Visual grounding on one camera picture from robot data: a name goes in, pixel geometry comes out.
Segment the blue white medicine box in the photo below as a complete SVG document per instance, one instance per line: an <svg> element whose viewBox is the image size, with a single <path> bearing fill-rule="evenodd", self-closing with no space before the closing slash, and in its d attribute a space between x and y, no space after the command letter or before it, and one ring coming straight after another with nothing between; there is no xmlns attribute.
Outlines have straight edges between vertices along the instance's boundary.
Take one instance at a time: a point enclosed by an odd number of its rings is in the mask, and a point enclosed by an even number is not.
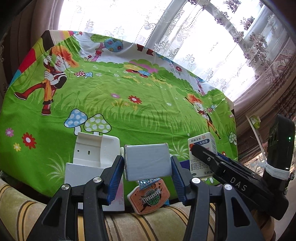
<svg viewBox="0 0 296 241"><path fill-rule="evenodd" d="M215 138L210 132L188 138L191 174L193 177L197 178L211 177L213 172L210 169L208 162L206 161L207 158L203 155L203 152L192 153L194 145L201 145L205 149L217 155Z"/></svg>

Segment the plain grey box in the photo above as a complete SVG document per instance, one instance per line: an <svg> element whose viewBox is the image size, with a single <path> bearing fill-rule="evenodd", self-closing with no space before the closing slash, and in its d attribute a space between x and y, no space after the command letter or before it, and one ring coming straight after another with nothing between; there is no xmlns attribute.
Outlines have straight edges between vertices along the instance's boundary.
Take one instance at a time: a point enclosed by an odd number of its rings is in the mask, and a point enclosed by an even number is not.
<svg viewBox="0 0 296 241"><path fill-rule="evenodd" d="M167 143L126 145L124 159L125 178L128 181L172 175L171 157Z"/></svg>

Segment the open white box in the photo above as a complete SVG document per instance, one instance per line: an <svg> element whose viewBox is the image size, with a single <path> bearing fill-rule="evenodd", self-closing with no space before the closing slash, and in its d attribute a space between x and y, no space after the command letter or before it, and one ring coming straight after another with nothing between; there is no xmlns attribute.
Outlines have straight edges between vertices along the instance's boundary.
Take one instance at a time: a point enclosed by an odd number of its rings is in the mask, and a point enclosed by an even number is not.
<svg viewBox="0 0 296 241"><path fill-rule="evenodd" d="M109 135L79 132L71 163L66 164L65 183L72 187L86 184L99 177L103 170L112 166L120 155L120 140Z"/></svg>

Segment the pink curtain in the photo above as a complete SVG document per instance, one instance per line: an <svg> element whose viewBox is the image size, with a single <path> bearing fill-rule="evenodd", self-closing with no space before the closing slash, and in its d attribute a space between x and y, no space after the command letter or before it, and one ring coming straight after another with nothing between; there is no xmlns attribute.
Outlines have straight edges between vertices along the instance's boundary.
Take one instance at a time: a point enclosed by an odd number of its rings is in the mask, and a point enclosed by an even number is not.
<svg viewBox="0 0 296 241"><path fill-rule="evenodd" d="M261 150L247 117L261 120L259 134L267 143L278 114L295 120L295 44L289 39L271 65L234 101L238 161L247 162Z"/></svg>

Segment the green cartoon bed sheet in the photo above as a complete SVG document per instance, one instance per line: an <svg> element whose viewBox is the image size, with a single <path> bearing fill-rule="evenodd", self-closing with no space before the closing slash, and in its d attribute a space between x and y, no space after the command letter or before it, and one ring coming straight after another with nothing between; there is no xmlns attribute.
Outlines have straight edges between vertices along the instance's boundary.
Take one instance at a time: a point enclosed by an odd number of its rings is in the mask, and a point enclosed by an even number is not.
<svg viewBox="0 0 296 241"><path fill-rule="evenodd" d="M52 196L78 132L121 145L167 143L180 161L188 138L210 132L238 158L224 93L139 44L85 32L46 31L17 68L1 109L1 170Z"/></svg>

